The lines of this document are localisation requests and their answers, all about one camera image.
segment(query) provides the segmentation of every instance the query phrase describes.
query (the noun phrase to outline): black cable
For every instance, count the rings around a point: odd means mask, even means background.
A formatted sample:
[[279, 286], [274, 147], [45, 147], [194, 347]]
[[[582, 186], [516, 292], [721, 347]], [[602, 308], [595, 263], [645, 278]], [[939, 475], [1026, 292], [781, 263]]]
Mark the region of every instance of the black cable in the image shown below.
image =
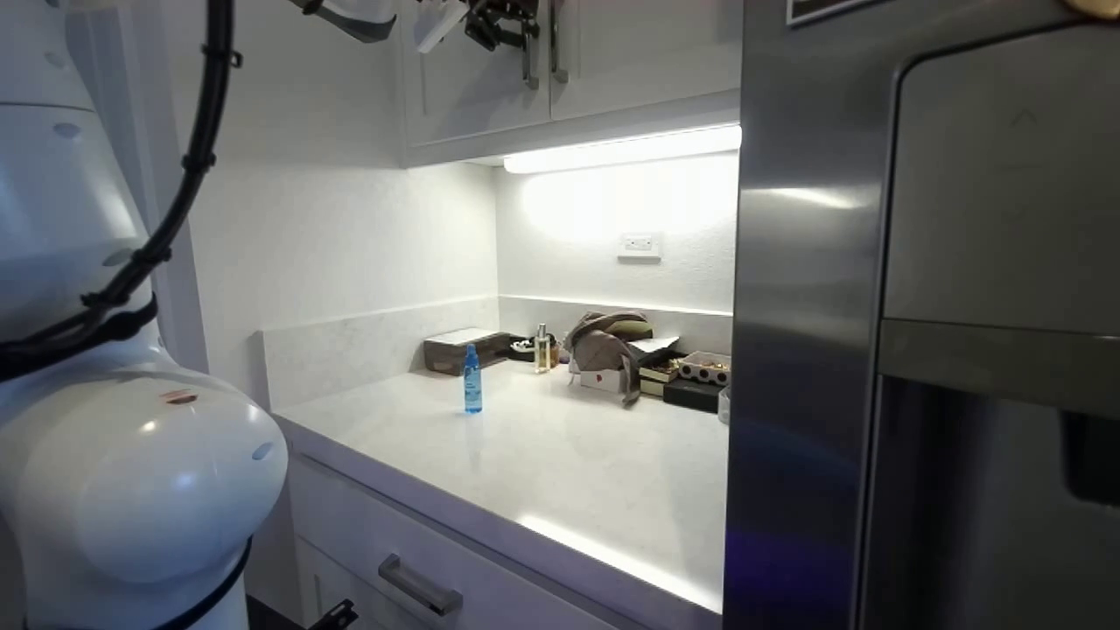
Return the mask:
[[137, 313], [126, 308], [137, 286], [172, 258], [172, 242], [179, 240], [206, 173], [214, 168], [214, 147], [229, 104], [231, 72], [242, 66], [242, 53], [236, 53], [236, 0], [206, 0], [206, 45], [202, 45], [202, 87], [196, 104], [196, 124], [189, 137], [189, 150], [182, 159], [182, 182], [179, 193], [147, 240], [140, 252], [108, 280], [104, 292], [83, 296], [80, 313], [52, 321], [26, 340], [0, 342], [0, 381], [26, 378], [32, 371], [52, 368], [69, 360], [90, 347], [130, 340], [159, 317], [159, 300], [147, 300]]

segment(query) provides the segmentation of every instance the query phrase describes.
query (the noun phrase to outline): kitchen appliance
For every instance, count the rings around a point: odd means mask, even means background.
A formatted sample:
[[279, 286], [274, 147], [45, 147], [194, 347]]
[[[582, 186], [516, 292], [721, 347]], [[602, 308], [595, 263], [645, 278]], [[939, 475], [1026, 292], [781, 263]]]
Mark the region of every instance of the kitchen appliance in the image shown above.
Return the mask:
[[1120, 625], [1103, 16], [746, 0], [725, 627]]

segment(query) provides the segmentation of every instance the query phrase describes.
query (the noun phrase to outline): metal panel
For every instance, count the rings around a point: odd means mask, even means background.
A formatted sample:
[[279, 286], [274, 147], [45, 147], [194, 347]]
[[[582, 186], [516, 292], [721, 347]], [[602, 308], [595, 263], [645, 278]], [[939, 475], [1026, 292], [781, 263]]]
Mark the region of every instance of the metal panel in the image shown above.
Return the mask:
[[906, 75], [892, 320], [1120, 333], [1116, 60], [1071, 28]]
[[1120, 417], [1120, 340], [887, 321], [882, 371], [906, 381]]

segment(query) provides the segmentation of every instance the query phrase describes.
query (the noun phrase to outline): white cabinet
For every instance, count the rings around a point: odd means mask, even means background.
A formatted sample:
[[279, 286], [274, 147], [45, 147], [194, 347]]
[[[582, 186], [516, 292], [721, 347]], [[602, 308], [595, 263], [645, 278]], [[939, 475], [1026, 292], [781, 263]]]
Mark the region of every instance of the white cabinet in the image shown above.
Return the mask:
[[412, 160], [738, 117], [741, 0], [540, 0], [529, 56], [511, 45], [488, 53], [461, 28], [419, 56], [419, 10], [402, 3], [399, 24], [399, 104]]
[[609, 630], [605, 621], [453, 541], [381, 494], [293, 459], [306, 609], [353, 599], [377, 630]]
[[412, 33], [427, 3], [399, 3], [399, 80], [402, 80], [402, 117], [412, 147], [540, 126], [550, 119], [550, 80], [547, 75], [547, 42], [540, 38], [529, 49], [482, 49], [461, 28], [455, 28], [432, 56], [419, 56]]
[[741, 0], [550, 0], [553, 119], [736, 93]]

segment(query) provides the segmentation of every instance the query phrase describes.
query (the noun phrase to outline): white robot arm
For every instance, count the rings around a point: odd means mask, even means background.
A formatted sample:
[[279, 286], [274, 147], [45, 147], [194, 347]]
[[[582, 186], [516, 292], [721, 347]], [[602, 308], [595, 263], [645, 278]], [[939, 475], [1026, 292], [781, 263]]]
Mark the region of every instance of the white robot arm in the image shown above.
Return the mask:
[[[242, 630], [246, 551], [287, 445], [255, 402], [159, 347], [147, 283], [214, 160], [236, 0], [206, 0], [185, 178], [151, 240], [69, 62], [67, 7], [0, 0], [0, 536], [19, 545], [0, 574], [19, 565], [32, 630]], [[396, 16], [301, 7], [363, 42]]]

